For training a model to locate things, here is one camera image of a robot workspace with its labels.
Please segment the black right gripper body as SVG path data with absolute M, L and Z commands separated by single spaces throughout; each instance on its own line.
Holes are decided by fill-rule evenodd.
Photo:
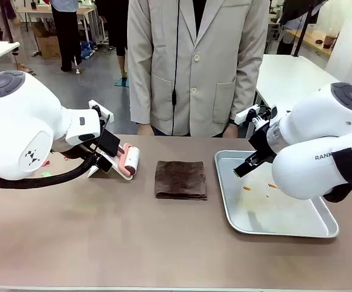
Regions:
M 266 122 L 251 135 L 249 143 L 255 149 L 254 154 L 248 157 L 249 163 L 273 163 L 276 153 L 271 149 L 267 141 L 269 122 Z

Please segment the person left hand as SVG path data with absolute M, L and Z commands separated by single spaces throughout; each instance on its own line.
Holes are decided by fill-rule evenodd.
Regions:
M 232 123 L 228 124 L 226 130 L 223 132 L 223 138 L 236 139 L 238 137 L 238 126 Z

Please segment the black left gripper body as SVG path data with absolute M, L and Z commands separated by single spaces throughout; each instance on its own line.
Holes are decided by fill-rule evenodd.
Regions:
M 97 139 L 97 144 L 99 149 L 107 155 L 117 155 L 119 151 L 120 139 L 108 130 L 104 130 Z

